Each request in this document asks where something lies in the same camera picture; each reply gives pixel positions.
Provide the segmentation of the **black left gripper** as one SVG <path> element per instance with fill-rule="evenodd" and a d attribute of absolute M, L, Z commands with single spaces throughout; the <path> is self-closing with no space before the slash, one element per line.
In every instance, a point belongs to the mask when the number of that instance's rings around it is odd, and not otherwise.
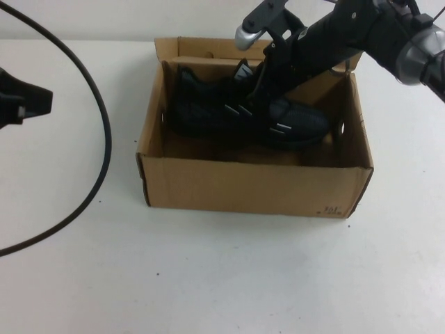
<path fill-rule="evenodd" d="M 53 93 L 23 82 L 1 68 L 1 126 L 21 125 L 24 119 L 51 113 Z"/>

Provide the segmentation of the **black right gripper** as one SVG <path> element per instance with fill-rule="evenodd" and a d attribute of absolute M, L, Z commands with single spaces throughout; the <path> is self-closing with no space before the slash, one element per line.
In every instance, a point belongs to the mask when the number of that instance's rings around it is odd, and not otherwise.
<path fill-rule="evenodd" d="M 273 41 L 264 49 L 264 64 L 255 72 L 249 100 L 269 100 L 285 94 L 327 70 L 327 32 L 324 29 L 284 29 L 267 32 Z"/>

